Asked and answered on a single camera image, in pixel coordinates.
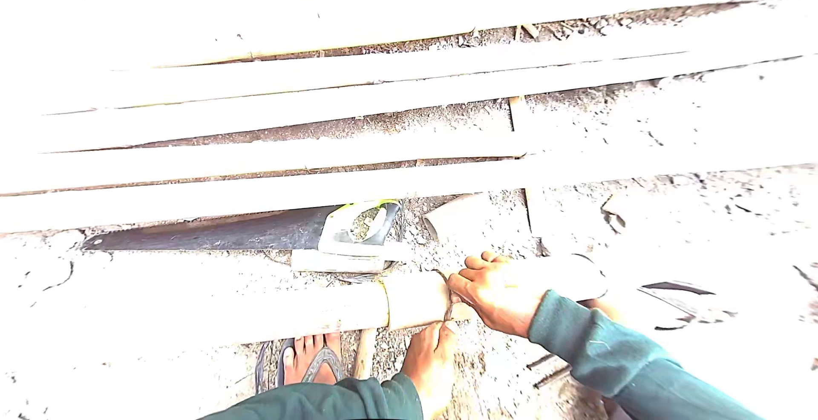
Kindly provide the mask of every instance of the sandal strap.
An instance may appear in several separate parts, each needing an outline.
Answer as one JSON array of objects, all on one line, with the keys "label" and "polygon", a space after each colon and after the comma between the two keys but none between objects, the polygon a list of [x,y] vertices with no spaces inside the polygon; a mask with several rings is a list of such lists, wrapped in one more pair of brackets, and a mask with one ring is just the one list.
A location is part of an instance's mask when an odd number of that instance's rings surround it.
[{"label": "sandal strap", "polygon": [[341,381],[341,360],[338,358],[338,354],[335,354],[334,351],[329,346],[322,347],[321,350],[315,355],[315,358],[312,359],[312,362],[309,364],[307,368],[307,373],[304,374],[304,378],[301,379],[302,383],[310,383],[315,380],[315,375],[318,373],[318,369],[321,368],[321,365],[326,362],[330,365],[330,369],[332,369],[333,375],[335,375],[335,381]]}]

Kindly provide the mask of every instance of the green long-sleeve shirt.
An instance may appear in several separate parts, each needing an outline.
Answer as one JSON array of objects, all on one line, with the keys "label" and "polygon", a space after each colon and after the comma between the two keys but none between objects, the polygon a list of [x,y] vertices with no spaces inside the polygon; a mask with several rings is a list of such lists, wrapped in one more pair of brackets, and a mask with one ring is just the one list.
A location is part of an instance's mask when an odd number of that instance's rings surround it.
[{"label": "green long-sleeve shirt", "polygon": [[[687,373],[639,332],[549,291],[537,308],[529,340],[573,366],[578,382],[612,398],[634,420],[760,419],[718,389]],[[297,383],[253,396],[208,420],[314,418],[421,419],[409,377],[344,379],[335,385]]]}]

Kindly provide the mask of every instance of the hand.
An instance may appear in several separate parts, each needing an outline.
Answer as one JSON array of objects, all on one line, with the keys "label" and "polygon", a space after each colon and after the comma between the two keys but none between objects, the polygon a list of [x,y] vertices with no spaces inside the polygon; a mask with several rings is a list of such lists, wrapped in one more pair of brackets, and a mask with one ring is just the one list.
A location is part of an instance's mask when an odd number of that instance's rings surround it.
[{"label": "hand", "polygon": [[415,384],[427,420],[440,415],[452,400],[457,343],[454,328],[454,321],[430,324],[412,336],[406,349],[401,373]]},{"label": "hand", "polygon": [[510,259],[493,252],[483,258],[466,257],[459,273],[449,276],[449,289],[495,331],[528,337],[528,328],[547,290],[542,282],[510,265]]}]

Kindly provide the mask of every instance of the right hand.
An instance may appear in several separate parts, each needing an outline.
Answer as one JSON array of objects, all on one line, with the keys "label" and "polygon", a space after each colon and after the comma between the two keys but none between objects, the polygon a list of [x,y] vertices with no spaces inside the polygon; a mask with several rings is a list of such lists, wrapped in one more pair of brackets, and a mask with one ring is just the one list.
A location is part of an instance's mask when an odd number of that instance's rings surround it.
[{"label": "right hand", "polygon": [[528,337],[528,328],[547,290],[510,259],[493,252],[482,258],[466,257],[466,268],[449,276],[447,284],[455,296],[475,309],[489,328]]}]

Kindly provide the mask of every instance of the wooden stick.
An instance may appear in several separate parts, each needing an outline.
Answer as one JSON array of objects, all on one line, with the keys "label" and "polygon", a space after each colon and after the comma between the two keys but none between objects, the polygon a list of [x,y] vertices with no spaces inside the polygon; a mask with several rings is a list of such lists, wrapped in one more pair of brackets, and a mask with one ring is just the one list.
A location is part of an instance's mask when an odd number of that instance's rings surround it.
[{"label": "wooden stick", "polygon": [[689,149],[656,147],[649,154],[644,149],[604,148],[598,153],[556,156],[552,160],[535,156],[526,160],[0,196],[0,233],[226,216],[384,197],[459,195],[658,174],[742,170],[816,159],[815,152],[797,140],[763,150],[720,144]]},{"label": "wooden stick", "polygon": [[358,349],[355,352],[355,367],[353,377],[366,380],[372,377],[372,357],[374,356],[374,338],[378,329],[363,329],[358,340]]},{"label": "wooden stick", "polygon": [[[3,54],[3,61],[20,68],[189,66],[457,35],[522,22],[740,1],[751,0],[25,0],[5,10],[6,26],[26,32],[4,36],[4,48],[13,50]],[[452,15],[455,8],[460,11]],[[179,18],[180,9],[185,10],[184,19]],[[34,14],[39,19],[32,21]],[[287,31],[281,30],[284,25]],[[52,38],[55,28],[77,31]]]},{"label": "wooden stick", "polygon": [[10,177],[0,181],[0,195],[391,161],[521,156],[528,148],[528,143],[512,132],[407,132],[347,139],[18,155],[0,164],[0,173]]},{"label": "wooden stick", "polygon": [[[788,36],[786,44],[782,44],[780,38],[769,36],[751,41],[745,38],[743,41],[745,44],[742,45],[714,41],[707,49],[649,58],[188,102],[128,109],[115,115],[109,112],[83,112],[36,116],[18,123],[20,131],[32,131],[31,134],[11,134],[4,146],[17,153],[120,147],[520,94],[650,80],[818,52],[818,44],[804,37]],[[128,128],[123,128],[122,124],[128,124]]]}]

